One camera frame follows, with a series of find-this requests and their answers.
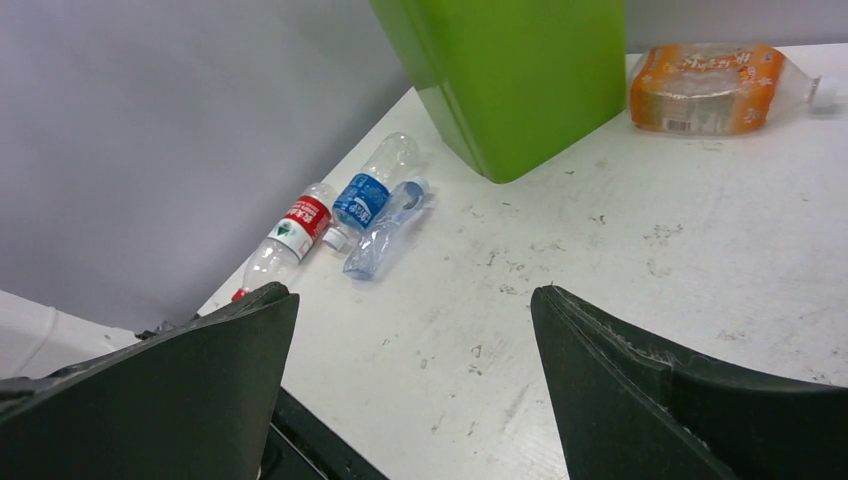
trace crushed plastic bottle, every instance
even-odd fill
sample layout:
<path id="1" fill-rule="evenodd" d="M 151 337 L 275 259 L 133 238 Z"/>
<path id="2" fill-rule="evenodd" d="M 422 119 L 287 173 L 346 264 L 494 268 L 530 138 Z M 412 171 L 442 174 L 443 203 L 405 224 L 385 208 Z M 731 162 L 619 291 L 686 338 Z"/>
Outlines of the crushed plastic bottle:
<path id="1" fill-rule="evenodd" d="M 351 251 L 344 273 L 355 280 L 373 280 L 395 233 L 424 208 L 429 191 L 430 185 L 421 177 L 395 187 L 386 207 Z"/>
<path id="2" fill-rule="evenodd" d="M 283 271 L 299 264 L 330 225 L 330 202 L 336 191 L 326 183 L 310 185 L 282 220 L 262 240 L 244 269 L 236 301 L 251 290 L 279 280 Z"/>
<path id="3" fill-rule="evenodd" d="M 831 107 L 836 83 L 811 78 L 767 45 L 665 45 L 639 59 L 630 78 L 633 122 L 684 135 L 736 135 L 802 104 Z"/>
<path id="4" fill-rule="evenodd" d="M 344 227 L 331 228 L 324 243 L 341 251 L 356 241 L 383 209 L 391 189 L 412 176 L 417 160 L 418 144 L 412 137 L 401 132 L 387 136 L 333 204 L 333 217 Z"/>

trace empty plastic bottle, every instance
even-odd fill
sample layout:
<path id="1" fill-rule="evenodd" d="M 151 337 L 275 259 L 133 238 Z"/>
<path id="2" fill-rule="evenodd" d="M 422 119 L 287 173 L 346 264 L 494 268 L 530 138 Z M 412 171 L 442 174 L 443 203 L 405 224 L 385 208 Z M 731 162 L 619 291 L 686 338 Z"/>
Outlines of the empty plastic bottle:
<path id="1" fill-rule="evenodd" d="M 344 265 L 344 273 L 356 280 L 372 280 L 401 226 L 424 208 L 430 185 L 421 177 L 403 182 L 385 208 L 365 231 Z"/>
<path id="2" fill-rule="evenodd" d="M 395 132 L 383 140 L 371 158 L 333 204 L 333 216 L 344 227 L 333 227 L 324 242 L 335 250 L 355 241 L 371 225 L 389 199 L 389 192 L 411 177 L 417 166 L 418 144 Z"/>
<path id="3" fill-rule="evenodd" d="M 286 216 L 262 240 L 244 270 L 238 300 L 251 290 L 279 280 L 286 267 L 300 263 L 330 225 L 330 202 L 336 191 L 326 183 L 310 185 Z"/>

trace table surface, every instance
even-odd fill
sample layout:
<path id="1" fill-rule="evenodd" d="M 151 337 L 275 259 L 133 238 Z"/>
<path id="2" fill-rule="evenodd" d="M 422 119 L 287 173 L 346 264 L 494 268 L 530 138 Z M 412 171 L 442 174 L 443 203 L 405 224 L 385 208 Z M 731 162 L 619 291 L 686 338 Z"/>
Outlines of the table surface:
<path id="1" fill-rule="evenodd" d="M 848 44 L 783 50 L 848 86 Z M 495 185 L 410 91 L 326 181 L 343 188 L 394 131 L 420 144 L 434 193 L 406 251 L 376 284 L 323 246 L 282 279 L 301 294 L 283 385 L 389 478 L 567 478 L 530 319 L 540 285 L 732 363 L 848 386 L 845 111 L 736 138 L 621 114 Z"/>

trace green container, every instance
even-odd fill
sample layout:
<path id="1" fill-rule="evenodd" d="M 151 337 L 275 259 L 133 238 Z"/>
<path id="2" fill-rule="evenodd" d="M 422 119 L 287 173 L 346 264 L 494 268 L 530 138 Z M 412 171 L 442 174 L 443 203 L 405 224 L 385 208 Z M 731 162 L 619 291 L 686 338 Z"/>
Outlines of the green container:
<path id="1" fill-rule="evenodd" d="M 496 183 L 624 108 L 622 0 L 370 0 L 436 128 Z"/>

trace dirt stain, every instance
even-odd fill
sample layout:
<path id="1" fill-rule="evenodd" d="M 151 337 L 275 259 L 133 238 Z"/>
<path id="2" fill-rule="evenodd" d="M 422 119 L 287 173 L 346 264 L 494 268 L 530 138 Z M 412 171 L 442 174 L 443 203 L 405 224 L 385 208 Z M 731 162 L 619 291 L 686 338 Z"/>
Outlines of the dirt stain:
<path id="1" fill-rule="evenodd" d="M 509 272 L 510 272 L 510 273 L 512 273 L 512 272 L 520 272 L 520 271 L 522 271 L 522 270 L 524 270 L 524 269 L 526 268 L 526 267 L 524 266 L 524 264 L 523 264 L 523 263 L 518 263 L 518 262 L 509 262 L 509 261 L 508 261 L 508 262 L 506 262 L 506 263 L 507 263 L 507 265 L 509 265 Z"/>
<path id="2" fill-rule="evenodd" d="M 534 252 L 544 252 L 546 250 L 559 250 L 560 252 L 564 252 L 565 247 L 560 245 L 558 242 L 542 242 L 542 243 L 534 243 L 530 245 L 530 250 Z"/>
<path id="3" fill-rule="evenodd" d="M 653 258 L 653 257 L 649 258 L 648 261 L 645 263 L 645 265 L 648 266 L 648 272 L 654 277 L 665 278 L 665 277 L 671 275 L 671 269 L 670 268 L 660 268 L 660 267 L 657 266 L 657 259 L 656 258 Z"/>
<path id="4" fill-rule="evenodd" d="M 642 238 L 648 241 L 651 245 L 659 245 L 661 247 L 668 246 L 668 241 L 671 237 L 676 237 L 683 233 L 683 225 L 677 224 L 677 227 L 667 227 L 665 225 L 654 225 L 653 233 L 642 235 Z"/>
<path id="5" fill-rule="evenodd" d="M 432 427 L 430 427 L 430 433 L 435 435 L 436 432 L 439 431 L 439 428 L 442 426 L 442 420 L 445 419 L 445 412 L 442 412 L 441 416 L 439 416 L 439 421 L 436 422 Z"/>
<path id="6" fill-rule="evenodd" d="M 742 340 L 745 338 L 747 334 L 745 332 L 737 331 L 737 332 L 728 332 L 727 330 L 722 330 L 718 332 L 716 338 L 718 340 L 724 340 L 727 342 L 735 342 L 737 340 Z"/>
<path id="7" fill-rule="evenodd" d="M 509 408 L 506 409 L 506 417 L 504 419 L 503 426 L 501 427 L 501 431 L 506 430 L 507 425 L 518 415 L 518 409 L 521 408 L 521 403 L 524 401 L 524 397 L 527 395 L 527 391 L 530 390 L 530 384 L 524 385 L 521 391 L 518 392 L 518 395 L 512 399 L 512 403 L 509 405 Z"/>
<path id="8" fill-rule="evenodd" d="M 830 379 L 827 378 L 827 375 L 820 373 L 820 372 L 813 372 L 813 374 L 814 375 L 813 375 L 812 378 L 813 378 L 814 382 L 824 383 L 824 384 L 827 384 L 827 385 L 833 385 L 833 382 L 831 382 Z"/>

